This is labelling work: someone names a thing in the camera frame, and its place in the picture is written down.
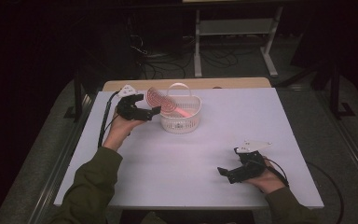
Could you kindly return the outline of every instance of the right hand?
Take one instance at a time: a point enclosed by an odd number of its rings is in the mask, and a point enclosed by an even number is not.
[[[269,162],[269,160],[267,160],[266,158],[264,159],[264,162],[266,163],[267,166],[273,167],[272,164]],[[285,187],[285,185],[280,180],[280,178],[277,177],[268,169],[266,169],[263,172],[263,174],[261,174],[260,176],[247,179],[244,182],[258,187],[266,194],[269,194],[277,189],[281,189]]]

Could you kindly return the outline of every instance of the white basket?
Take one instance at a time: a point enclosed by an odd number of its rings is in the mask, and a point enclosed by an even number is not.
[[[189,95],[169,95],[172,87],[182,86],[188,89]],[[190,117],[183,117],[180,113],[160,113],[161,125],[169,133],[190,133],[200,124],[201,99],[191,94],[191,89],[183,83],[173,83],[167,89],[167,95],[172,97],[178,108],[190,113]]]

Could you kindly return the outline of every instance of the green sleeve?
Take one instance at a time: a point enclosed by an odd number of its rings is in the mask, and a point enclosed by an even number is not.
[[[266,200],[274,224],[319,223],[318,217],[301,205],[289,188],[273,191],[266,196]]]
[[[106,207],[114,195],[122,157],[105,147],[80,166],[74,183],[50,223],[105,223]]]

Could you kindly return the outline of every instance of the human hand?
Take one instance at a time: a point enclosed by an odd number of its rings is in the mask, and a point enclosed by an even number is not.
[[[115,114],[113,115],[113,121],[109,129],[109,134],[103,142],[103,147],[118,151],[118,149],[123,144],[124,139],[126,139],[132,129],[143,123],[145,123],[145,121],[143,120],[124,119],[120,115],[118,115],[115,110]]]
[[[264,158],[264,162],[267,166],[273,167],[272,164],[267,160],[267,158]],[[277,177],[275,174],[273,174],[270,170],[266,169],[263,174],[261,174],[258,177],[247,179],[244,182],[252,184],[261,191],[263,191],[266,194],[269,194],[277,189],[284,188],[285,185],[280,180],[279,177]]]

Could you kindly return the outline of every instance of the white table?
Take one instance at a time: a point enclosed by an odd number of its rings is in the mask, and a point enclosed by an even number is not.
[[[96,152],[105,104],[111,93],[98,94],[54,204],[62,203],[76,169]],[[131,132],[119,150],[124,160],[118,172],[116,194],[109,205],[182,210],[267,207],[258,189],[244,183],[231,185],[216,169],[239,167],[241,163],[233,148],[244,140],[258,140],[272,143],[260,153],[284,169],[299,202],[309,208],[324,206],[275,89],[193,90],[193,94],[202,100],[200,126],[193,133],[167,133],[159,116]],[[146,101],[137,105],[149,108]]]

